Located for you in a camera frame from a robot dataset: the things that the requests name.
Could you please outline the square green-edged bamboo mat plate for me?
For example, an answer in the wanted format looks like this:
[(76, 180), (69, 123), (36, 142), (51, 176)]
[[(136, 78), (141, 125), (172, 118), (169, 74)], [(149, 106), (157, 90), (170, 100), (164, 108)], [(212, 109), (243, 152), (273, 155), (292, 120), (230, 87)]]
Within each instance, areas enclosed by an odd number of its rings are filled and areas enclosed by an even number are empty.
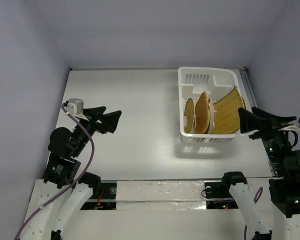
[(238, 109), (243, 108), (241, 94), (236, 86), (214, 104), (214, 128), (216, 135), (236, 134), (240, 130)]

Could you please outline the rounded square woven plate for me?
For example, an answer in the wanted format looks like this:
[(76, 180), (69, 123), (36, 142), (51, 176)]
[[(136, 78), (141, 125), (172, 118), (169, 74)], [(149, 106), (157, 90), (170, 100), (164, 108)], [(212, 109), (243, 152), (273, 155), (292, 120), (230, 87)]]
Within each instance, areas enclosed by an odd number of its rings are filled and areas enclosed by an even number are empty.
[(205, 134), (210, 126), (210, 107), (209, 107), (209, 98), (206, 91), (204, 91), (196, 105), (195, 105), (195, 120), (196, 127), (194, 130), (195, 134)]

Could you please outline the small round bamboo plate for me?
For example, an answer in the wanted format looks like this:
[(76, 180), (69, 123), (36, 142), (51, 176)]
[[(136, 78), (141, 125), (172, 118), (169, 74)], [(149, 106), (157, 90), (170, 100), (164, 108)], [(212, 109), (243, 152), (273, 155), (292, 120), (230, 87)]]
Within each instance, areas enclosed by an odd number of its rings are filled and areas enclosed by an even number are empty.
[(184, 108), (184, 117), (186, 117), (186, 126), (184, 131), (191, 132), (195, 121), (195, 105), (192, 98), (188, 98)]

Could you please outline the fan-shaped woven bamboo plate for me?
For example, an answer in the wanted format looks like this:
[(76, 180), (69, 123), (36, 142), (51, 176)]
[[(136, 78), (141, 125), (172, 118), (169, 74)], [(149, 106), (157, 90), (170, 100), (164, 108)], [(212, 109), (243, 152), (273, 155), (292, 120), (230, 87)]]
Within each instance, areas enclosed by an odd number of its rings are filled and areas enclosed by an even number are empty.
[(215, 127), (215, 107), (212, 99), (208, 99), (208, 106), (209, 106), (209, 112), (210, 112), (210, 120), (209, 120), (209, 128), (208, 128), (208, 134), (211, 134), (213, 132), (213, 129)]

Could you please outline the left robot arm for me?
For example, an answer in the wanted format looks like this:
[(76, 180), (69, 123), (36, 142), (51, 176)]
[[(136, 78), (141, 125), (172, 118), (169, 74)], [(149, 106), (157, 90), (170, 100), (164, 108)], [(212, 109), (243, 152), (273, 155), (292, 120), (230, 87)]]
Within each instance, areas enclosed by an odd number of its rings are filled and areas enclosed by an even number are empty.
[(24, 221), (22, 240), (61, 240), (89, 198), (100, 194), (101, 178), (88, 172), (95, 154), (94, 133), (113, 134), (122, 115), (106, 107), (77, 107), (66, 101), (62, 111), (73, 130), (56, 128), (50, 135), (47, 165), (36, 210)]

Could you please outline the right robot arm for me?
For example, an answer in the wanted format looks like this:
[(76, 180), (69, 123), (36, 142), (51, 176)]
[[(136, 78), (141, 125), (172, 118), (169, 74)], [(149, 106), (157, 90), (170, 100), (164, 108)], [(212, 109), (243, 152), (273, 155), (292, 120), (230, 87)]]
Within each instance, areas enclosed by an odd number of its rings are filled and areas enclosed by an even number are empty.
[(220, 190), (232, 196), (245, 222), (246, 240), (300, 240), (300, 115), (278, 116), (253, 107), (238, 109), (240, 132), (251, 140), (260, 139), (269, 160), (274, 164), (269, 194), (273, 207), (273, 226), (262, 218), (250, 194), (246, 177), (240, 171), (223, 175)]

